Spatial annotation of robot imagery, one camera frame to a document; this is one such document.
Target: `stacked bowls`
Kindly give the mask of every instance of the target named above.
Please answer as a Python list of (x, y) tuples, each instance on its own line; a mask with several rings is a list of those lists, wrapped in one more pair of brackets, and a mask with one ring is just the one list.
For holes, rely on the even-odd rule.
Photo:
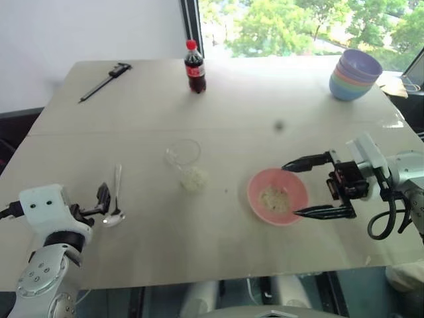
[(330, 77), (330, 90), (337, 99), (352, 101), (371, 89), (383, 68), (371, 55), (345, 50)]

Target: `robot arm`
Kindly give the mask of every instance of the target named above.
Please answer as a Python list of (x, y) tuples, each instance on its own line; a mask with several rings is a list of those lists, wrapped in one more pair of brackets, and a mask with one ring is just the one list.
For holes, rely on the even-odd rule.
[[(320, 155), (301, 157), (282, 167), (291, 172), (304, 172), (314, 166), (332, 163), (335, 168), (329, 174), (327, 185), (333, 199), (340, 199), (342, 204), (339, 207), (308, 207), (294, 213), (314, 219), (355, 218), (351, 199), (368, 199), (372, 189), (370, 186), (377, 182), (380, 197), (388, 202), (389, 211), (371, 219), (368, 234), (376, 240), (385, 239), (394, 228), (396, 213), (405, 213), (398, 233), (413, 223), (424, 242), (424, 155), (410, 150), (386, 158), (369, 134), (348, 142), (348, 147), (354, 161), (341, 162), (336, 152), (330, 150)], [(397, 210), (396, 200), (402, 200), (405, 209)], [(379, 235), (373, 234), (373, 224), (385, 215), (389, 215), (386, 229)]]
[(58, 184), (23, 191), (0, 216), (25, 214), (44, 246), (33, 252), (17, 284), (17, 300), (9, 318), (73, 317), (81, 277), (81, 252), (90, 242), (93, 219), (106, 214), (111, 196), (106, 184), (97, 192), (95, 208), (70, 205)]

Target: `window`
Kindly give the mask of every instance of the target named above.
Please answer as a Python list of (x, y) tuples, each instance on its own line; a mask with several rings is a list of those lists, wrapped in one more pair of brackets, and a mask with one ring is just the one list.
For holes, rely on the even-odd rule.
[(359, 48), (383, 69), (403, 72), (424, 46), (424, 1), (193, 2), (206, 58), (329, 55)]

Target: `red bottle cap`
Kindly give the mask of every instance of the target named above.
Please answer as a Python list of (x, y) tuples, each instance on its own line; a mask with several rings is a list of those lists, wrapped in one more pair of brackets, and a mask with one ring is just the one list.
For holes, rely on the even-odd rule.
[(197, 43), (195, 40), (187, 40), (185, 45), (189, 50), (195, 50), (197, 48)]

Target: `table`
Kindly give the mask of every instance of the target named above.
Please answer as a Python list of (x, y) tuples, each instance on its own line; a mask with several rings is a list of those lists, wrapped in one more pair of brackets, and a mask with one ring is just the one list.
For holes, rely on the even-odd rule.
[[(207, 91), (189, 92), (180, 60), (130, 61), (134, 69), (89, 101), (78, 99), (114, 62), (81, 62), (39, 116), (0, 177), (0, 205), (22, 189), (66, 186), (71, 200), (95, 203), (123, 165), (121, 208), (127, 219), (106, 229), (97, 218), (84, 251), (82, 288), (121, 288), (209, 279), (292, 274), (413, 262), (424, 257), (412, 226), (384, 241), (366, 234), (387, 206), (355, 201), (353, 220), (304, 219), (273, 227), (246, 202), (259, 170), (330, 148), (351, 160), (345, 142), (368, 131), (383, 154), (423, 144), (385, 95), (373, 87), (352, 103), (333, 99), (327, 82), (335, 57), (207, 60)], [(282, 121), (281, 131), (274, 129)], [(201, 145), (209, 174), (199, 195), (184, 192), (164, 160), (180, 138)], [(332, 203), (330, 166), (299, 174), (309, 204)], [(8, 241), (19, 235), (11, 245)], [(12, 290), (40, 242), (25, 219), (0, 222), (0, 290)]]

